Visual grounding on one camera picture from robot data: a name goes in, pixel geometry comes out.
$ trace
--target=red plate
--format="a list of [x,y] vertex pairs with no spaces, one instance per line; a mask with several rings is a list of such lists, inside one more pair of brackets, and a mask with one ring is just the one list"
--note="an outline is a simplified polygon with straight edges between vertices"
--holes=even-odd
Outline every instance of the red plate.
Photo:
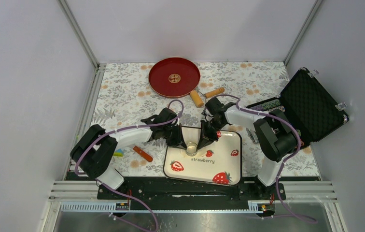
[[197,66],[183,58],[167,58],[156,63],[148,74],[151,88],[167,98],[179,98],[193,91],[199,83]]

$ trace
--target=white tray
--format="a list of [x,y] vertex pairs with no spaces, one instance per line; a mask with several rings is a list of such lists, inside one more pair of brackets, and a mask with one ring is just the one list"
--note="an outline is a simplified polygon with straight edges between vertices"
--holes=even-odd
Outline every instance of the white tray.
[[[182,127],[182,132],[186,143],[198,144],[200,128]],[[198,150],[195,156],[189,156],[182,149],[167,147],[164,174],[184,180],[237,184],[242,173],[242,138],[236,132],[221,130],[219,133],[217,142]]]

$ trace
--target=table surface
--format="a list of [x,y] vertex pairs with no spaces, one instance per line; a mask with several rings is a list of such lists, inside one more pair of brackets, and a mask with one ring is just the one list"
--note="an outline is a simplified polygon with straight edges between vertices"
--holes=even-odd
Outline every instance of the table surface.
[[[219,87],[225,93],[238,96],[248,105],[278,96],[289,81],[283,62],[198,62],[201,79],[198,89],[202,93]],[[168,105],[171,99],[156,94],[148,84],[148,73],[154,63],[107,64],[93,114],[93,124],[100,124],[106,131],[135,125],[140,119],[150,117]],[[183,126],[199,127],[203,108],[196,108],[190,96],[180,98],[184,112],[180,119]],[[222,103],[232,102],[221,97]],[[175,112],[181,107],[171,106]],[[236,131],[242,136],[242,174],[258,174],[264,154],[260,146],[252,143],[242,126],[225,126],[223,130]],[[166,153],[165,140],[136,144],[153,157],[147,162],[131,148],[123,149],[123,157],[113,157],[111,165],[124,176],[164,176]],[[290,159],[283,176],[319,176],[310,147]]]

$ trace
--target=wooden handle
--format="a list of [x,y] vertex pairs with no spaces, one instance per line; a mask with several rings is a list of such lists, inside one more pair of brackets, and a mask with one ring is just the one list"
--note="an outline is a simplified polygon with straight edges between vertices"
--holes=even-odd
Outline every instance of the wooden handle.
[[204,106],[204,103],[202,102],[200,96],[195,90],[190,92],[190,96],[197,108]]
[[215,96],[215,95],[217,95],[217,94],[223,93],[224,91],[225,91],[225,89],[224,89],[223,87],[218,88],[218,89],[216,89],[216,90],[213,90],[213,91],[211,91],[211,92],[206,93],[206,94],[205,94],[205,98],[213,97],[213,96]]
[[138,146],[134,146],[133,150],[135,152],[137,152],[139,155],[141,155],[141,157],[145,158],[146,161],[151,162],[153,161],[153,157],[151,157],[149,154],[147,154],[145,151],[143,151],[141,148],[139,148]]

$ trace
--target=open black case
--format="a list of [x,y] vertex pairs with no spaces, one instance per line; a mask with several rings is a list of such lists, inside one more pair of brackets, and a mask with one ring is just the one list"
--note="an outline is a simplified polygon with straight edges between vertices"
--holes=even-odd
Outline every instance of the open black case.
[[279,99],[289,122],[301,132],[305,148],[317,142],[349,121],[343,110],[344,103],[337,103],[307,68],[300,68],[277,98],[248,105],[251,108]]

